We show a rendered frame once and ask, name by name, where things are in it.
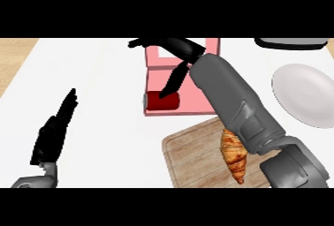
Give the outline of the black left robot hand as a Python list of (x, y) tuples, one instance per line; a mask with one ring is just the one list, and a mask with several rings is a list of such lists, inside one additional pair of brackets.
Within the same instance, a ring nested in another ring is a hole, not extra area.
[(73, 88), (64, 98), (58, 114), (49, 118), (39, 130), (39, 138), (30, 159), (31, 165), (58, 161), (77, 104), (76, 89)]

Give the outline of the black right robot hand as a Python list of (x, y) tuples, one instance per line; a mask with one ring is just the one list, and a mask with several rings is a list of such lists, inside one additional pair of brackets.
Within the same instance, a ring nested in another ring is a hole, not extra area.
[(189, 71), (188, 65), (194, 64), (204, 55), (206, 48), (186, 38), (138, 38), (129, 42), (129, 47), (135, 48), (138, 46), (142, 46), (144, 48), (148, 48), (149, 46), (163, 47), (179, 59), (182, 59), (182, 62), (173, 69), (166, 87), (160, 93), (160, 98), (163, 99), (179, 91), (185, 75)]

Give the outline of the pink cardboard box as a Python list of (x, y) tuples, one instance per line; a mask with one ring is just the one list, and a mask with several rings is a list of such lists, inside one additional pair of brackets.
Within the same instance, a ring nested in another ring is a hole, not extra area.
[[(145, 48), (145, 57), (146, 57), (146, 89), (145, 93), (149, 91), (161, 91), (167, 80), (170, 78), (170, 74), (173, 72), (173, 68), (182, 62), (182, 60), (173, 55), (161, 53), (166, 50), (158, 46), (149, 46)], [(191, 79), (191, 76), (186, 75), (183, 79), (183, 84), (178, 91), (179, 94), (179, 108), (178, 109), (166, 109), (166, 110), (148, 110), (148, 101), (149, 97), (145, 94), (145, 109), (144, 114), (146, 117), (152, 116), (186, 116), (186, 115), (214, 115), (216, 111), (210, 105), (210, 102), (206, 98), (203, 91), (195, 86), (195, 83)]]

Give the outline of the red can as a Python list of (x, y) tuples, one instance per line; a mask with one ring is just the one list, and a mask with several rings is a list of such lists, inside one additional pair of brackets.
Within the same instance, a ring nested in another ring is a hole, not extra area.
[(180, 105), (179, 93), (160, 98), (160, 91), (149, 91), (145, 95), (146, 106), (145, 110), (175, 110)]

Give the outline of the wooden cutting board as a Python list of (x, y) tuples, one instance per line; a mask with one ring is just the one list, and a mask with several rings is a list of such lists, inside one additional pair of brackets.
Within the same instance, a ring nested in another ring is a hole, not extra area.
[(228, 170), (220, 153), (223, 124), (217, 117), (170, 135), (161, 150), (176, 188), (254, 188), (271, 184), (260, 163), (275, 157), (279, 150), (247, 157), (244, 184), (240, 185)]

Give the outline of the white plate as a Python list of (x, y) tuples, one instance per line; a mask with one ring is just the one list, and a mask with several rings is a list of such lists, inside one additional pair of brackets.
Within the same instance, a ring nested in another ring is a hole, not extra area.
[(287, 64), (272, 78), (277, 101), (287, 113), (305, 124), (334, 127), (334, 79), (306, 64)]

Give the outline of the golden brown croissant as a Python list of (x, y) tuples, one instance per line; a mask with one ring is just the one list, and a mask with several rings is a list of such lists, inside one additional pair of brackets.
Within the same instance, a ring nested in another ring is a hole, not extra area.
[(248, 151), (243, 146), (238, 136), (228, 129), (222, 133), (220, 152), (232, 177), (238, 184), (243, 185)]

